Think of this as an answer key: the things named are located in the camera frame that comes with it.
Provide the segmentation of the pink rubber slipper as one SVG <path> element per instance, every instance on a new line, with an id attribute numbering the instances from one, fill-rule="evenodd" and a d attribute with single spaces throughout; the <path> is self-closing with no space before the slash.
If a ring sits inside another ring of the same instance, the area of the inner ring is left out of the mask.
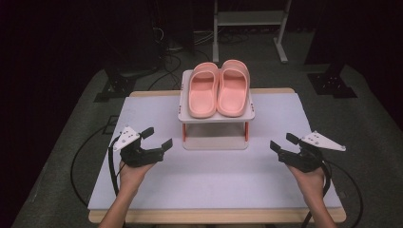
<path id="1" fill-rule="evenodd" d="M 250 73 L 245 63 L 227 60 L 221 66 L 217 109 L 226 117 L 239 117 L 246 108 Z"/>
<path id="2" fill-rule="evenodd" d="M 192 117 L 204 119 L 216 112 L 220 70 L 214 63 L 197 65 L 190 76 L 188 109 Z"/>

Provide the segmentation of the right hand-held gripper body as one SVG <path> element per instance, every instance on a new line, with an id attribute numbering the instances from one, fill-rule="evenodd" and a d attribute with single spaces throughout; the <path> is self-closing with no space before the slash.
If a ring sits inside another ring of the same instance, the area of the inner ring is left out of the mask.
<path id="1" fill-rule="evenodd" d="M 301 142 L 298 144 L 298 153 L 281 148 L 281 153 L 277 155 L 280 162 L 293 166 L 304 173 L 314 171 L 322 165 L 324 159 L 321 149 L 342 152 L 346 150 L 344 145 L 334 142 L 317 131 L 301 137 L 300 139 Z"/>

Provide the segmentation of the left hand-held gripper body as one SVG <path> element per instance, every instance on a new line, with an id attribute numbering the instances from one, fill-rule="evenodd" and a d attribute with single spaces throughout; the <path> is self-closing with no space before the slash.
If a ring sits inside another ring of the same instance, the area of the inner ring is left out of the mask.
<path id="1" fill-rule="evenodd" d="M 162 162 L 165 153 L 162 147 L 144 149 L 142 140 L 140 133 L 127 125 L 121 134 L 112 141 L 112 151 L 119 152 L 121 160 L 131 167 Z"/>

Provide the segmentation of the white metal stand frame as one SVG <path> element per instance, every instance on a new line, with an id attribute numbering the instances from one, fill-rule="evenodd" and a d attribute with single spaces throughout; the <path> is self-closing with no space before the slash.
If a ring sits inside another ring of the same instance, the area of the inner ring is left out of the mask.
<path id="1" fill-rule="evenodd" d="M 218 0 L 214 2 L 213 14 L 213 44 L 212 60 L 217 63 L 220 60 L 219 52 L 219 28 L 240 26 L 279 26 L 279 32 L 273 38 L 278 57 L 283 64 L 288 58 L 282 46 L 282 38 L 288 21 L 292 0 L 285 0 L 283 10 L 261 11 L 219 11 Z"/>

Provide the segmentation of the white two-tier shoe rack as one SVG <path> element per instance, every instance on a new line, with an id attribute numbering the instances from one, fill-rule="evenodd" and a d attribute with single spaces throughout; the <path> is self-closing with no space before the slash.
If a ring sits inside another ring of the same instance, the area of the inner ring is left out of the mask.
<path id="1" fill-rule="evenodd" d="M 246 109 L 237 118 L 216 112 L 207 119 L 190 115 L 188 91 L 192 70 L 182 74 L 178 118 L 182 123 L 182 145 L 188 150 L 243 150 L 249 143 L 249 123 L 255 119 L 252 94 L 248 94 Z"/>

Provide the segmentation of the person's left hand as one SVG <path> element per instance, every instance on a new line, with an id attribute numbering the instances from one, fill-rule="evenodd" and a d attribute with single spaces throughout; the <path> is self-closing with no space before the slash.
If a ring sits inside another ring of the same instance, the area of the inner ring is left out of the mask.
<path id="1" fill-rule="evenodd" d="M 119 195 L 134 198 L 144 180 L 146 173 L 154 166 L 154 163 L 140 167 L 128 166 L 120 162 L 120 190 Z"/>

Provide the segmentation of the black stand with base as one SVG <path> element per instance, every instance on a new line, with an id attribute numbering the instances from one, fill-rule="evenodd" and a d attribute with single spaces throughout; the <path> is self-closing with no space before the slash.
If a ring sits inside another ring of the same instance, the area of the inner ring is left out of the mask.
<path id="1" fill-rule="evenodd" d="M 329 65 L 324 72 L 308 74 L 308 79 L 318 95 L 332 95 L 334 98 L 356 97 L 354 91 L 341 78 L 347 54 L 344 15 L 339 0 L 325 0 L 317 30 L 305 60 L 308 65 Z"/>
<path id="2" fill-rule="evenodd" d="M 97 100 L 128 96 L 138 79 L 160 68 L 149 0 L 96 0 L 101 37 L 110 48 L 105 59 L 107 84 Z"/>

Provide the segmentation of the person's right hand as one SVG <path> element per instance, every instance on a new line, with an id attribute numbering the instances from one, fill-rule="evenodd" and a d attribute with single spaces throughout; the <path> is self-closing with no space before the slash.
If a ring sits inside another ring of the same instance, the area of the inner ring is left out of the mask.
<path id="1" fill-rule="evenodd" d="M 295 177 L 299 190 L 308 205 L 323 200 L 324 173 L 321 168 L 307 173 L 290 165 L 287 168 Z"/>

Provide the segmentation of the white table mat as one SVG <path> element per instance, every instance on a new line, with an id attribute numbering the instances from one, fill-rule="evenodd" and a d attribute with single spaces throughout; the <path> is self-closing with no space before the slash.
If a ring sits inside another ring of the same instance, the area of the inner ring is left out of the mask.
<path id="1" fill-rule="evenodd" d="M 269 147 L 297 151 L 286 134 L 306 136 L 311 129 L 299 96 L 255 94 L 256 117 L 244 150 L 186 150 L 178 119 L 177 96 L 128 98 L 118 124 L 137 131 L 154 127 L 145 148 L 172 140 L 163 161 L 147 174 L 131 206 L 140 210 L 302 208 L 305 203 L 288 168 Z"/>

